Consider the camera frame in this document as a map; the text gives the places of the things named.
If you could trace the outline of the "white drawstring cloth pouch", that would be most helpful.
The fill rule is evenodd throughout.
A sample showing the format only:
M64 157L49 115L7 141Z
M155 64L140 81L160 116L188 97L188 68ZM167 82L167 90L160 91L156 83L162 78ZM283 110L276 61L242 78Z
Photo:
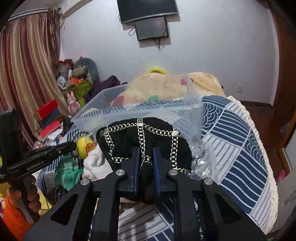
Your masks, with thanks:
M91 181L104 179L108 174L113 172L99 145L87 154L83 165L82 178L87 178Z

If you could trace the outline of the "black hat with gold chains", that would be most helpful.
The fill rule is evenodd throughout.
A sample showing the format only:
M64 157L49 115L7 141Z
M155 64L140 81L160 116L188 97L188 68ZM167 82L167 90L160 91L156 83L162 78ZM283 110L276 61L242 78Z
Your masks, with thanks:
M153 149L173 169L184 174L191 171L192 153L186 139L169 123L158 118L132 118L101 128L96 133L98 144L112 170L118 170L139 148L139 188L133 201L153 204L159 200L155 188Z

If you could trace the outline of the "grey knit item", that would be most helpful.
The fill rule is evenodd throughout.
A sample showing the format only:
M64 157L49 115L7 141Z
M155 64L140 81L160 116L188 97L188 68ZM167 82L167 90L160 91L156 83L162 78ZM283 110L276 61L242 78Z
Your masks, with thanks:
M192 153L192 161L188 176L195 180L211 178L217 182L218 168L212 144L209 142L191 142L189 148Z

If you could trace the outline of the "green knitted cloth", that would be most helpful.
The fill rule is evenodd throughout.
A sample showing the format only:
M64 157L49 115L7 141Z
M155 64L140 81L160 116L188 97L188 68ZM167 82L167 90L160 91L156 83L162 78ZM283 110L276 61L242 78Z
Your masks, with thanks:
M69 191L80 181L82 174L83 170L79 168L72 155L64 155L55 169L55 182Z

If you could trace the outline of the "red gift box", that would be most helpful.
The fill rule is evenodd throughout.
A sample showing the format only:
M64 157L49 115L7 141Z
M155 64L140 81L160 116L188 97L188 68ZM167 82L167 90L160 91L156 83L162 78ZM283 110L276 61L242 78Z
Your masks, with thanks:
M55 108L58 107L58 102L53 99L47 102L45 105L41 106L36 113L34 113L34 118L36 121L43 121Z

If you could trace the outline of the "orange sleeve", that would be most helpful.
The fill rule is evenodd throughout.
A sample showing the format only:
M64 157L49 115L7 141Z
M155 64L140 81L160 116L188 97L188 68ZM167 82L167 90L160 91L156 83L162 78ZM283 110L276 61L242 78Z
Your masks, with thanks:
M33 224L27 222L22 212L10 204L8 196L5 197L5 204L3 221L17 240L23 240L23 236Z

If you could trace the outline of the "pink rabbit toy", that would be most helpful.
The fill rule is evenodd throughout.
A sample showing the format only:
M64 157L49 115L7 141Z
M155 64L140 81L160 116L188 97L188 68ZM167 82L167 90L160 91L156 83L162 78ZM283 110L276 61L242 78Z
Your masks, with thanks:
M74 96L73 91L70 91L67 93L67 104L68 104L68 110L71 116L76 115L81 109L81 106L79 102L76 100L76 97Z

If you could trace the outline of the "blue white patterned tablecloth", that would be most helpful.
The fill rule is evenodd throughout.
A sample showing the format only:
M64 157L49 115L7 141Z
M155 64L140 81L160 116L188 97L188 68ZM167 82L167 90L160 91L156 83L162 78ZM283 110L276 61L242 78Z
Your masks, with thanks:
M233 97L204 96L202 140L211 145L218 185L269 233L278 217L278 191L267 153L246 108ZM119 240L172 240L173 202L124 204Z

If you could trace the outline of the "red gold striped curtain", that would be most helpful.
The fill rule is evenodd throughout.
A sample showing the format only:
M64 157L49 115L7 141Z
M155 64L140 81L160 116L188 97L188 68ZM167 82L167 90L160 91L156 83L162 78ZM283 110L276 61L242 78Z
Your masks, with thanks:
M60 60L60 12L27 15L1 30L1 110L16 109L22 117L22 135L32 146L37 139L34 113L55 99L68 114L57 84L55 63Z

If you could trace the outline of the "grey green plush pillow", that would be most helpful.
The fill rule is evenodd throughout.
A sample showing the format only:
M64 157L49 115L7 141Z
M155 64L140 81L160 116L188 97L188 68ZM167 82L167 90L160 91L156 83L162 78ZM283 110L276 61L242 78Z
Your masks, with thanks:
M100 82L96 63L90 58L80 58L74 63L72 75L77 78L84 78L92 85Z

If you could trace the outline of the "dark purple garment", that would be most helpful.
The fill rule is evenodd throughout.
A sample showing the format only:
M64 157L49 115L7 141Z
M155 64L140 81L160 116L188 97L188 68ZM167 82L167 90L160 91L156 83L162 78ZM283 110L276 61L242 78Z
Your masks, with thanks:
M111 87L116 87L121 84L126 84L126 82L121 83L117 77L112 75L109 77L107 80L104 80L102 82L97 82L93 87L90 88L90 90L83 96L85 103L88 103L93 99L99 92L102 90L111 88Z

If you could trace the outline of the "brown wooden door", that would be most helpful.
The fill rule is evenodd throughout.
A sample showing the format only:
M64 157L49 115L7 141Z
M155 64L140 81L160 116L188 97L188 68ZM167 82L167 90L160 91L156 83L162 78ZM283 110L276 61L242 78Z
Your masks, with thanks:
M271 13L279 48L278 82L271 123L279 133L295 114L295 37L283 16L274 9Z

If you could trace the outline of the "clear plastic storage box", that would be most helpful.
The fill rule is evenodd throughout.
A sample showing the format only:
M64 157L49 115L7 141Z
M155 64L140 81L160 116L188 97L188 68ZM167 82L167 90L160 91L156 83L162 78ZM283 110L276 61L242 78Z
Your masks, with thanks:
M73 118L79 130L96 132L116 121L131 118L158 118L175 127L187 142L200 142L203 104L200 95L189 90L183 97L112 107L110 103L126 90L128 84L99 92Z

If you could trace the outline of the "yellow plush headrest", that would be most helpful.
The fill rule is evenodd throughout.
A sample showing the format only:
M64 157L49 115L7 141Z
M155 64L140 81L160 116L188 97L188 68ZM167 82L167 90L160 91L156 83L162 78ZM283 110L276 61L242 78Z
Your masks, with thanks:
M149 70L147 71L147 74L151 74L151 73L168 75L168 73L166 72L166 70L164 68L161 68L158 66L153 66L153 67L149 68Z

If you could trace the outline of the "small black wall monitor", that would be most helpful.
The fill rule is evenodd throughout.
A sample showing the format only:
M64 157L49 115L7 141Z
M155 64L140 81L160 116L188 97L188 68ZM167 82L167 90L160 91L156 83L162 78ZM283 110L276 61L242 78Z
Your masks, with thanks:
M139 20L134 25L138 41L166 38L169 36L168 25L164 16Z

